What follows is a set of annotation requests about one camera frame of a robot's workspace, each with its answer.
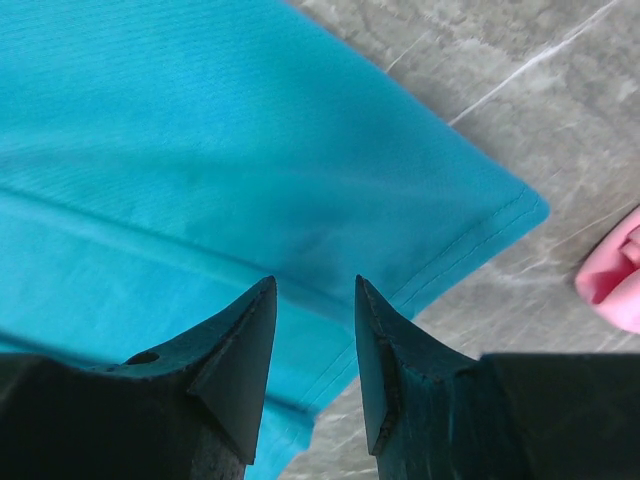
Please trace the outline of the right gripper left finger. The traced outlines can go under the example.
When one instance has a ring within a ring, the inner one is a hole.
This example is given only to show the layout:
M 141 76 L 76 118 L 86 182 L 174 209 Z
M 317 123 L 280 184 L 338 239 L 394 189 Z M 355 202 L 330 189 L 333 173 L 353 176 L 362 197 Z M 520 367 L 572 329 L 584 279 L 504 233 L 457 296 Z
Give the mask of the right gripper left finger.
M 273 277 L 118 365 L 1 358 L 5 479 L 240 479 L 256 456 Z

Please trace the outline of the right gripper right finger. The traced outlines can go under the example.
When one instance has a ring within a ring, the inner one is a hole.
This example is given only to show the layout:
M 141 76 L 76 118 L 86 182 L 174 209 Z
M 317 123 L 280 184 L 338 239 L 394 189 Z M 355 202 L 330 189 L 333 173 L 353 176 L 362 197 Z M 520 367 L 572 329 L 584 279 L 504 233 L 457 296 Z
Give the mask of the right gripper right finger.
M 469 358 L 355 282 L 367 447 L 382 479 L 635 479 L 639 358 Z

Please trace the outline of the teal t shirt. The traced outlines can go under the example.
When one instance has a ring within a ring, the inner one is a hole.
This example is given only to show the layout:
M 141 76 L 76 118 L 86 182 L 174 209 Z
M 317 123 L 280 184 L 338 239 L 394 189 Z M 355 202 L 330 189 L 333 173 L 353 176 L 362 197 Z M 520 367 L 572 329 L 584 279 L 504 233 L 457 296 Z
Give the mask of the teal t shirt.
M 1 349 L 118 363 L 274 276 L 251 479 L 358 372 L 354 280 L 404 316 L 549 208 L 281 1 L 1 5 Z

